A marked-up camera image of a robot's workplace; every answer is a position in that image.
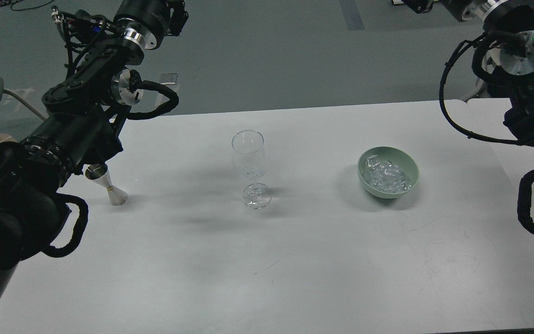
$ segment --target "gray floor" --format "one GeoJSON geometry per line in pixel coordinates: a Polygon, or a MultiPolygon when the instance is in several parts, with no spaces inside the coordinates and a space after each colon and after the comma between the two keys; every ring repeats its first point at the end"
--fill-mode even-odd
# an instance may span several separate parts
{"type": "MultiPolygon", "coordinates": [[[[113,17],[120,1],[55,4],[113,17]]],[[[63,81],[66,62],[49,8],[0,8],[0,76],[39,109],[42,94],[63,81]]],[[[136,68],[147,80],[178,73],[174,114],[437,99],[453,49],[482,32],[480,21],[458,23],[442,6],[416,15],[390,0],[188,0],[187,10],[182,35],[148,51],[136,68]]],[[[466,55],[447,97],[461,97],[474,84],[466,55]]],[[[134,110],[155,102],[148,94],[134,110]]],[[[18,139],[39,122],[15,101],[0,106],[0,131],[18,139]]]]}

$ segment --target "white table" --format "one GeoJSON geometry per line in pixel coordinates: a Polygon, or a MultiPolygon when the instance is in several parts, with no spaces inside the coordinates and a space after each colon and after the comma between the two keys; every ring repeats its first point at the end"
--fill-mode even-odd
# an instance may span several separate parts
{"type": "MultiPolygon", "coordinates": [[[[468,105],[481,133],[500,139],[515,139],[508,128],[502,125],[504,112],[511,108],[509,99],[472,99],[468,105]]],[[[518,192],[521,178],[534,169],[534,148],[505,144],[490,145],[504,167],[514,191],[518,192]]],[[[534,220],[534,186],[531,216],[534,220]]]]}
{"type": "MultiPolygon", "coordinates": [[[[475,123],[464,102],[449,107],[475,123]]],[[[491,146],[454,131],[437,102],[166,116],[128,122],[121,139],[108,164],[127,203],[70,180],[62,192],[90,205],[82,244],[19,265],[0,333],[534,328],[534,236],[491,146]],[[260,211],[230,163],[247,128],[271,159],[261,181],[275,197],[260,211]],[[408,152],[417,188],[363,191],[356,161],[374,146],[408,152]]]]}

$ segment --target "wine glass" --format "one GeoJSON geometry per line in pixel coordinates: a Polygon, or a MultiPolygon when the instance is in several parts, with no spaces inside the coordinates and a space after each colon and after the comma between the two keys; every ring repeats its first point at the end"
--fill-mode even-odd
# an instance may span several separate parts
{"type": "Polygon", "coordinates": [[[232,138],[232,166],[246,180],[254,181],[242,192],[244,203],[251,209],[265,207],[271,201],[271,190],[256,180],[267,171],[265,140],[258,131],[244,130],[232,138]]]}

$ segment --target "green bowl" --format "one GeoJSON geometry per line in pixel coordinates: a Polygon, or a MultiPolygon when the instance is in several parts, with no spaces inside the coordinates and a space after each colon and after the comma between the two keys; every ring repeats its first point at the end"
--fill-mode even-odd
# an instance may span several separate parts
{"type": "Polygon", "coordinates": [[[415,185],[417,184],[417,181],[420,178],[420,170],[418,169],[415,161],[402,150],[381,146],[379,148],[371,148],[370,150],[364,152],[362,156],[360,156],[360,159],[358,159],[358,178],[360,178],[360,183],[362,183],[364,189],[370,194],[373,194],[376,197],[380,197],[381,199],[396,199],[415,188],[415,185]],[[409,178],[409,180],[411,181],[411,188],[409,188],[409,190],[406,190],[406,192],[392,194],[381,192],[380,190],[377,190],[367,184],[364,180],[364,171],[368,168],[368,166],[366,165],[366,158],[371,155],[377,155],[381,163],[384,163],[388,160],[392,161],[393,163],[396,163],[405,173],[405,176],[407,176],[407,178],[409,178]]]}

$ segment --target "metal jigger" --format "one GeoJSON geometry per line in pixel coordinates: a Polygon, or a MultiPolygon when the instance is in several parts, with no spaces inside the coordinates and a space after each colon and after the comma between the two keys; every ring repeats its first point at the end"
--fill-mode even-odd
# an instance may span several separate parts
{"type": "Polygon", "coordinates": [[[108,190],[108,199],[110,199],[112,205],[119,206],[127,201],[127,193],[113,186],[110,181],[110,173],[108,173],[108,166],[106,164],[89,165],[85,171],[85,177],[108,190]]]}

